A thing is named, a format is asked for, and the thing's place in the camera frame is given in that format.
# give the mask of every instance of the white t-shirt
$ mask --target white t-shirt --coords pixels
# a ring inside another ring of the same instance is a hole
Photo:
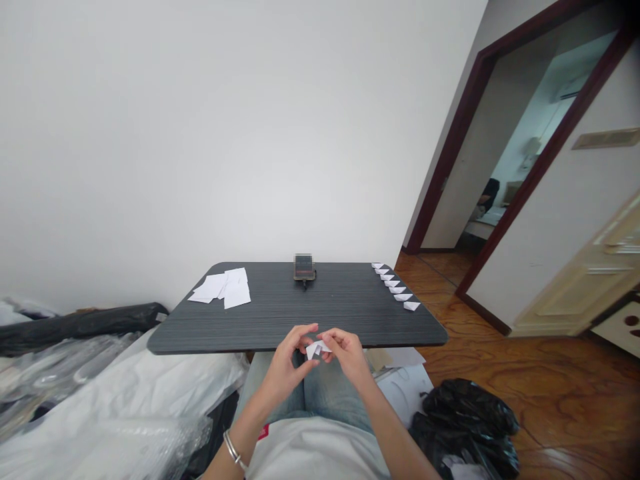
[[[322,417],[266,425],[245,477],[253,479],[389,479],[375,437]]]

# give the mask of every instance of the jeans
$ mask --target jeans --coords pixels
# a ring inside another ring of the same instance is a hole
[[[233,422],[238,419],[249,399],[262,384],[271,364],[273,352],[258,352],[253,356],[247,381],[242,389]],[[293,366],[298,368],[304,361],[298,351],[293,353]],[[331,363],[320,362],[278,405],[267,423],[292,418],[324,417],[336,420],[373,433],[369,416],[353,385],[345,377],[338,359]]]

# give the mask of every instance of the red tag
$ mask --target red tag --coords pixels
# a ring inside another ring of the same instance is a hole
[[[260,436],[258,437],[258,440],[262,440],[264,437],[269,435],[269,424],[266,424],[264,427],[262,427],[262,432],[260,432]]]

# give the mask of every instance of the door panel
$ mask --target door panel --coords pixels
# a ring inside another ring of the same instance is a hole
[[[640,191],[516,320],[512,335],[577,335],[640,282]]]

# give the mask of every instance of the hand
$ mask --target hand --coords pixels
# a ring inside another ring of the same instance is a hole
[[[260,386],[262,394],[266,396],[268,401],[272,402],[273,408],[282,403],[291,394],[293,389],[298,386],[312,368],[320,364],[320,360],[309,360],[300,367],[294,368],[291,362],[293,352],[296,349],[306,353],[305,346],[313,343],[313,340],[306,337],[306,334],[317,330],[317,323],[296,325],[278,345],[273,354],[269,370],[267,370],[265,379]]]
[[[342,372],[347,376],[356,390],[360,392],[366,384],[373,380],[369,369],[369,363],[362,351],[360,339],[354,333],[340,329],[331,329],[318,334],[332,352],[323,352],[322,358],[329,363],[333,357],[337,357],[342,367]]]

